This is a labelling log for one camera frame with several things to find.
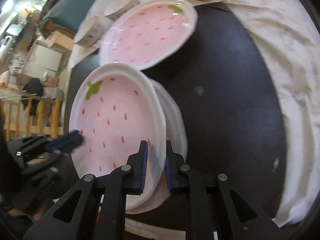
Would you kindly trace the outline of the pink strawberry plate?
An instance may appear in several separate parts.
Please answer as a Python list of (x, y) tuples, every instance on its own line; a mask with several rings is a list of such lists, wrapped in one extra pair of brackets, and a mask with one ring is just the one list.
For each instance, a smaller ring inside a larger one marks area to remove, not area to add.
[[(171, 97), (167, 90), (157, 81), (151, 80), (158, 99), (163, 109), (166, 123), (167, 123), (167, 139), (170, 140), (172, 150), (187, 158), (188, 142), (183, 123), (182, 113)], [(142, 205), (133, 208), (129, 204), (130, 200), (138, 198), (138, 196), (127, 196), (126, 199), (126, 213), (130, 215), (138, 214), (153, 210), (161, 206), (168, 198), (170, 194), (167, 189), (167, 182), (165, 178), (165, 172), (163, 172), (156, 188), (151, 197)]]
[(194, 33), (198, 14), (185, 0), (151, 0), (120, 16), (103, 35), (99, 64), (145, 70), (178, 51)]
[(167, 126), (151, 80), (130, 66), (111, 63), (91, 72), (72, 104), (69, 129), (78, 130), (84, 143), (72, 153), (79, 177), (111, 173), (148, 146), (144, 191), (129, 195), (126, 211), (142, 213), (153, 208), (151, 197), (164, 172)]

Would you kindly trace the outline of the white bowl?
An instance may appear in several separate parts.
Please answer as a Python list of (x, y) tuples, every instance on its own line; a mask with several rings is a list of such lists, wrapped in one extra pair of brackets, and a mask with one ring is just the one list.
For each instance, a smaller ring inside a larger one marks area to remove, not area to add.
[(112, 0), (105, 8), (103, 15), (115, 21), (139, 3), (139, 0)]
[(103, 34), (103, 27), (100, 24), (99, 16), (84, 20), (78, 28), (78, 31), (73, 39), (74, 44), (83, 47), (90, 47), (95, 44)]

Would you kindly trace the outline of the pink strawberry plate back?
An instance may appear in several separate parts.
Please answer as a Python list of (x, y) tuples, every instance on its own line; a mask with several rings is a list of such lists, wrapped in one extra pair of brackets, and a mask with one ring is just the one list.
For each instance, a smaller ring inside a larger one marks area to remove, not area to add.
[(120, 16), (103, 35), (99, 64), (145, 70), (178, 51), (194, 33), (198, 14), (185, 0), (151, 0)]

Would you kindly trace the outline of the yellow wooden rack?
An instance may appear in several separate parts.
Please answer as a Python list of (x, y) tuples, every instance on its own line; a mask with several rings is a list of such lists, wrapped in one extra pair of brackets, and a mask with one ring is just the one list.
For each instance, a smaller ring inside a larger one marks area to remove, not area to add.
[(57, 138), (63, 134), (61, 126), (61, 100), (53, 102), (41, 100), (32, 115), (32, 100), (23, 107), (21, 101), (1, 99), (1, 132), (5, 141), (20, 139), (30, 135), (47, 135)]

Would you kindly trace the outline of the black bag on rack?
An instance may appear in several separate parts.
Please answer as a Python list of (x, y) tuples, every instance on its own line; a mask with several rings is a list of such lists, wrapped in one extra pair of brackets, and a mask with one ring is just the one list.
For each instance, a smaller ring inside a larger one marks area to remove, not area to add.
[[(24, 87), (23, 91), (25, 93), (33, 94), (39, 97), (44, 96), (44, 90), (43, 90), (43, 84), (39, 78), (32, 78)], [(30, 115), (35, 116), (37, 105), (39, 103), (39, 100), (33, 99), (31, 101), (31, 108), (30, 108)]]

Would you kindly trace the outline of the pink strawberry plate front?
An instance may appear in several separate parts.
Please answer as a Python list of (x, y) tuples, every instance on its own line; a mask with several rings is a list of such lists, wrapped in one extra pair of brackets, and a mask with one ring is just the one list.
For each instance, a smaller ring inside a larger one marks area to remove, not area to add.
[[(157, 81), (151, 80), (158, 99), (163, 109), (166, 123), (167, 123), (167, 139), (170, 140), (172, 150), (187, 158), (188, 142), (183, 123), (182, 113), (171, 97), (167, 90)], [(133, 208), (129, 204), (130, 200), (138, 198), (138, 196), (127, 196), (126, 199), (126, 213), (130, 215), (138, 214), (153, 210), (161, 206), (168, 198), (170, 194), (167, 189), (167, 182), (165, 178), (165, 172), (163, 172), (156, 188), (151, 197), (142, 205)]]

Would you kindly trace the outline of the white kitchen cabinets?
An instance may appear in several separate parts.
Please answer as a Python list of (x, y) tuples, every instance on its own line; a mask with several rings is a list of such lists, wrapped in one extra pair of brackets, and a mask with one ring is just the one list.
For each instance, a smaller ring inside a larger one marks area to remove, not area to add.
[(20, 83), (27, 83), (27, 80), (34, 77), (42, 80), (46, 76), (59, 76), (65, 67), (69, 52), (57, 44), (48, 47), (44, 43), (35, 41), (19, 72)]

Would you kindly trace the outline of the black leather mat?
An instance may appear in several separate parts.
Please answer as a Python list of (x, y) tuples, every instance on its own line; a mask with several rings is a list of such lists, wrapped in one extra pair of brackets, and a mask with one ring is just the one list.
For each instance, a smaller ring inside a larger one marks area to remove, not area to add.
[(187, 163), (225, 173), (234, 194), (259, 207), (239, 207), (245, 231), (269, 236), (286, 168), (279, 100), (257, 47), (223, 3), (198, 5), (198, 24), (186, 44), (145, 71), (177, 102), (188, 141)]

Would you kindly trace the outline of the pink bedside table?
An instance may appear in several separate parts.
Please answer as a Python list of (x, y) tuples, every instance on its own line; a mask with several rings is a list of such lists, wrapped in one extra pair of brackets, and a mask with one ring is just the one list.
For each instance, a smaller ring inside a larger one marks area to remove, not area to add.
[(52, 47), (53, 45), (58, 45), (64, 49), (67, 49), (68, 51), (72, 51), (74, 43), (73, 39), (71, 39), (70, 37), (59, 31), (54, 31), (46, 39), (46, 45), (48, 48)]

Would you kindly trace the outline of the white floral bed sheet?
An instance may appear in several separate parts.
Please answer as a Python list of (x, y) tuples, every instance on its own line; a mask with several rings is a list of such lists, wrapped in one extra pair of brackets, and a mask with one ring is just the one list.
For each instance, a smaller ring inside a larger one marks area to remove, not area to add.
[(257, 47), (279, 100), (286, 139), (284, 187), (273, 221), (288, 239), (319, 239), (319, 32), (300, 0), (223, 3)]

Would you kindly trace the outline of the teal bed frame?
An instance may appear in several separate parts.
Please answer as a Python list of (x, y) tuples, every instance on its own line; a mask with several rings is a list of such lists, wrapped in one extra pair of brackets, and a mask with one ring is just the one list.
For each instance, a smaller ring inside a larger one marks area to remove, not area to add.
[(73, 38), (95, 0), (48, 0), (36, 26), (47, 38), (58, 31)]

